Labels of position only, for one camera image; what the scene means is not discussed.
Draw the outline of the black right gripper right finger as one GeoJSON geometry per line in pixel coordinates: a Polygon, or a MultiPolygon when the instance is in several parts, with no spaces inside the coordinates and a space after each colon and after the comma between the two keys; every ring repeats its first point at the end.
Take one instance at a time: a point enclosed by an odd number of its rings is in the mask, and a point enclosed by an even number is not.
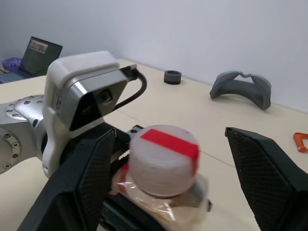
{"type": "Polygon", "coordinates": [[[261,231],[308,231],[308,173],[272,139],[227,127],[237,175],[261,231]]]}

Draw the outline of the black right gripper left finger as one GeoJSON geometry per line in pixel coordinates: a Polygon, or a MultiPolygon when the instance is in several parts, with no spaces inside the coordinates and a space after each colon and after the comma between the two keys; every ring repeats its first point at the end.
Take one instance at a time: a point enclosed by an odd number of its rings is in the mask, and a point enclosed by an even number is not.
{"type": "Polygon", "coordinates": [[[114,128],[93,128],[72,139],[18,231],[96,231],[115,140],[114,128]]]}

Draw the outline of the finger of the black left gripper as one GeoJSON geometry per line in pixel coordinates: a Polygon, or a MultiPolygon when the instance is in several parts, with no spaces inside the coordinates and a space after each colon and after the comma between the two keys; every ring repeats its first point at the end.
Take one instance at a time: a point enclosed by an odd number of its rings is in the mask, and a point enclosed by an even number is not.
{"type": "Polygon", "coordinates": [[[105,198],[99,224],[107,231],[168,231],[121,194],[105,198]]]}
{"type": "Polygon", "coordinates": [[[129,137],[132,139],[140,130],[144,129],[144,127],[140,126],[140,125],[135,125],[132,127],[132,129],[130,129],[127,134],[129,135],[129,137]]]}

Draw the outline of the clear bottle with red stripe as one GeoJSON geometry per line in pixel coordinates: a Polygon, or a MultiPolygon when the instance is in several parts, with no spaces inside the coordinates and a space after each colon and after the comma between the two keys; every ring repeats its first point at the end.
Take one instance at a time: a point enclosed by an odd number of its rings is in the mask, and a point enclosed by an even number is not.
{"type": "Polygon", "coordinates": [[[208,212],[208,181],[198,174],[199,144],[188,131],[153,125],[138,131],[128,162],[112,179],[123,195],[167,231],[200,231],[208,212]]]}

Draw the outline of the orange clamp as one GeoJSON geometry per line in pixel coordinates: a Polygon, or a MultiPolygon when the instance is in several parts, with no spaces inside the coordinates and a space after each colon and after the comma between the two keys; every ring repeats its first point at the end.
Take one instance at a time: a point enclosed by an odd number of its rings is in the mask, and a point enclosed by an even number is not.
{"type": "Polygon", "coordinates": [[[304,141],[303,141],[303,140],[308,140],[308,134],[296,132],[293,135],[293,139],[295,141],[295,144],[297,146],[297,150],[299,152],[306,153],[308,151],[308,147],[306,147],[304,145],[304,141]]]}

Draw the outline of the black round cap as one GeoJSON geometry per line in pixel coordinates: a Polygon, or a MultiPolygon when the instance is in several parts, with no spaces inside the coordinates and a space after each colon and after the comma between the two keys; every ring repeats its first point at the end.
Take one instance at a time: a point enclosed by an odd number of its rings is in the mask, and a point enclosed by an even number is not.
{"type": "Polygon", "coordinates": [[[175,70],[167,70],[164,72],[164,82],[169,85],[178,85],[181,83],[181,72],[175,70]]]}

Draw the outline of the open dark laptop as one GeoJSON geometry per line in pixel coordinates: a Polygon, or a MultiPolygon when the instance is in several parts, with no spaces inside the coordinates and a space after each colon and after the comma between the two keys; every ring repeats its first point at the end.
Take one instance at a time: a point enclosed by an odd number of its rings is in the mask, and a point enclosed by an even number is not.
{"type": "Polygon", "coordinates": [[[31,37],[16,72],[0,74],[0,84],[43,76],[49,65],[59,58],[61,45],[31,37]]]}

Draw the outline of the purple patterned object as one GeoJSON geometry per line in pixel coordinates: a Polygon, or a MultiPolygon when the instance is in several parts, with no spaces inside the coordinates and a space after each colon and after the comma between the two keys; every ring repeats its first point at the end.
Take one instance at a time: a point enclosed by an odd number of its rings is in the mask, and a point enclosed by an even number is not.
{"type": "Polygon", "coordinates": [[[21,62],[22,62],[22,58],[13,57],[13,58],[3,60],[2,66],[5,70],[9,72],[17,72],[21,62]]]}

